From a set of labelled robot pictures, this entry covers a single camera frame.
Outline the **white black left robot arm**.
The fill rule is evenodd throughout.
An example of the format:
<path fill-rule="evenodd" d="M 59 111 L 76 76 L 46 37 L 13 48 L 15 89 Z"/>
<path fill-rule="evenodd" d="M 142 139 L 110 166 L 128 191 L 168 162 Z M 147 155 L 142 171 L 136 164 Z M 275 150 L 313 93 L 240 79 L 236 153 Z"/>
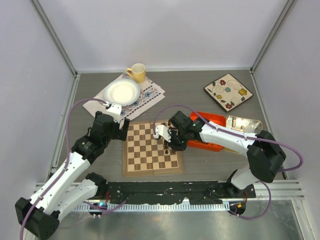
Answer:
<path fill-rule="evenodd" d="M 20 197 L 15 203 L 20 239 L 25 230 L 40 240 L 49 239 L 77 205 L 91 197 L 100 200 L 106 195 L 106 180 L 95 173 L 90 173 L 71 191 L 68 188 L 104 153 L 110 141 L 127 139 L 129 124 L 130 120 L 125 118 L 120 125 L 120 114 L 116 112 L 95 113 L 92 127 L 68 148 L 64 163 L 51 178 L 32 196 Z"/>

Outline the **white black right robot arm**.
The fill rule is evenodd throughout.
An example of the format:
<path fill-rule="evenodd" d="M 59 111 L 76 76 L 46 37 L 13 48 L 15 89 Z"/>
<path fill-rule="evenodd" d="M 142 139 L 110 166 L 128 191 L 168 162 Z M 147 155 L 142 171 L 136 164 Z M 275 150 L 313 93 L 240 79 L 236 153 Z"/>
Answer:
<path fill-rule="evenodd" d="M 259 134 L 239 132 L 202 116 L 192 120 L 181 111 L 169 119 L 168 126 L 157 126 L 153 136 L 163 138 L 175 152 L 184 151 L 190 141 L 198 141 L 217 144 L 245 156 L 248 164 L 235 170 L 224 188 L 233 198 L 253 183 L 272 183 L 286 159 L 284 151 L 268 131 L 262 130 Z"/>

